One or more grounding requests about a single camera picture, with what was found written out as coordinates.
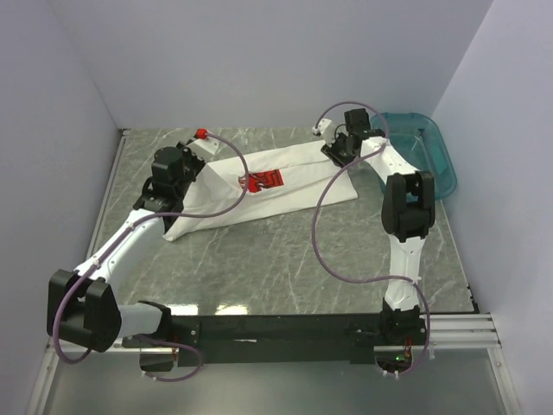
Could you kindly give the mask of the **white t-shirt red print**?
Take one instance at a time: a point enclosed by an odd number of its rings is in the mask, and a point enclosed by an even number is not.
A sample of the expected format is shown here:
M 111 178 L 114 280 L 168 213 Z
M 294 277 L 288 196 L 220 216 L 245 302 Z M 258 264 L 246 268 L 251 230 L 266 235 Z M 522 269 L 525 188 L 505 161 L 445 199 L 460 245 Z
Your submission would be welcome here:
M 187 233 L 226 227 L 313 208 L 339 168 L 321 153 L 323 142 L 309 142 L 245 156 L 249 181 L 238 157 L 210 162 L 184 197 L 185 214 L 213 214 L 244 199 L 230 212 L 208 219 L 178 218 L 165 233 L 174 241 Z

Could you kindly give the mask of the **teal plastic bin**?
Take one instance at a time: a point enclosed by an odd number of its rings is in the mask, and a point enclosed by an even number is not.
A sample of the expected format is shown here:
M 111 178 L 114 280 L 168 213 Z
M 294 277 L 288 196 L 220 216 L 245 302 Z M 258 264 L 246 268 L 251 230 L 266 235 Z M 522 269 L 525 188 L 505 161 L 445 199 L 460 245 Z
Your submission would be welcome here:
M 390 128 L 390 141 L 411 165 L 430 171 L 435 180 L 435 199 L 443 200 L 456 189 L 457 177 L 437 124 L 414 112 L 384 112 Z

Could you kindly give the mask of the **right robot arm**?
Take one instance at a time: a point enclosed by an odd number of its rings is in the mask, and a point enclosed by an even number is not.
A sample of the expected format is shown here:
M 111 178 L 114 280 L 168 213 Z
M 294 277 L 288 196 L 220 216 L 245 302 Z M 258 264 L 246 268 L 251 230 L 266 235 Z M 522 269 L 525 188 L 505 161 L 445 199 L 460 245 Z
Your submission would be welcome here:
M 385 183 L 381 221 L 390 241 L 391 277 L 378 333 L 384 342 L 398 345 L 425 330 L 417 288 L 424 242 L 435 224 L 435 181 L 431 172 L 400 155 L 385 130 L 371 127 L 366 109 L 350 110 L 344 118 L 344 132 L 328 118 L 318 120 L 312 132 L 323 138 L 321 152 L 341 171 L 360 160 Z

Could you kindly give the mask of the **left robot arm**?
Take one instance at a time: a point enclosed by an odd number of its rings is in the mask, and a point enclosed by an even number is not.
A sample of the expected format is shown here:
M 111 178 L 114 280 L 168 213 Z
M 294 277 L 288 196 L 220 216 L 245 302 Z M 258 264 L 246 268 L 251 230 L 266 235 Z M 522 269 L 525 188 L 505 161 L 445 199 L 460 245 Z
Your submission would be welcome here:
M 93 351 L 118 339 L 142 335 L 152 347 L 172 339 L 169 307 L 149 301 L 120 305 L 116 294 L 137 263 L 174 224 L 198 174 L 218 152 L 212 138 L 159 149 L 151 175 L 124 224 L 87 261 L 58 270 L 48 283 L 47 332 Z

